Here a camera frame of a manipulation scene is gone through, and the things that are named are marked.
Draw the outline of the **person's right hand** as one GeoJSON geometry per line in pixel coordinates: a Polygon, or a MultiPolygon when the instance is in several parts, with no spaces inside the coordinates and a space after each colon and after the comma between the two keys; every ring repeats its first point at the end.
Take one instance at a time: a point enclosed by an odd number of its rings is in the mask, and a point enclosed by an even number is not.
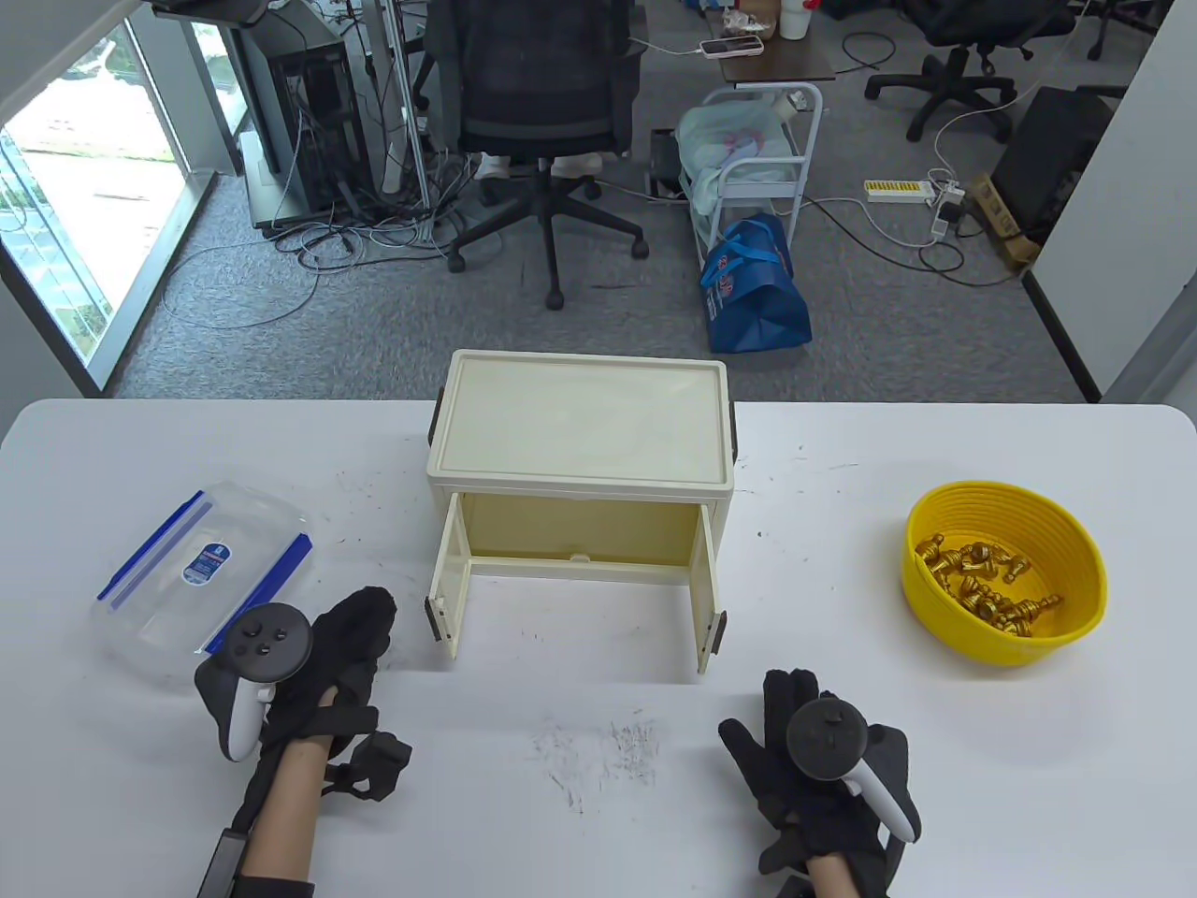
{"type": "Polygon", "coordinates": [[[812,671],[768,671],[762,741],[736,718],[718,734],[774,842],[757,861],[789,872],[782,894],[885,897],[903,847],[922,833],[909,791],[909,741],[869,724],[812,671]]]}

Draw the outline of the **person's left hand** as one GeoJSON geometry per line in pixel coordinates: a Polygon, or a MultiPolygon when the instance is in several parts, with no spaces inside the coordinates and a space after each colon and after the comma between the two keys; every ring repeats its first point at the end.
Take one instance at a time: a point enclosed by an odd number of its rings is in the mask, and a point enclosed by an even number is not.
{"type": "Polygon", "coordinates": [[[309,657],[275,688],[261,735],[262,760],[294,741],[324,736],[336,757],[356,738],[377,730],[370,697],[396,614],[384,587],[361,587],[316,617],[309,657]]]}

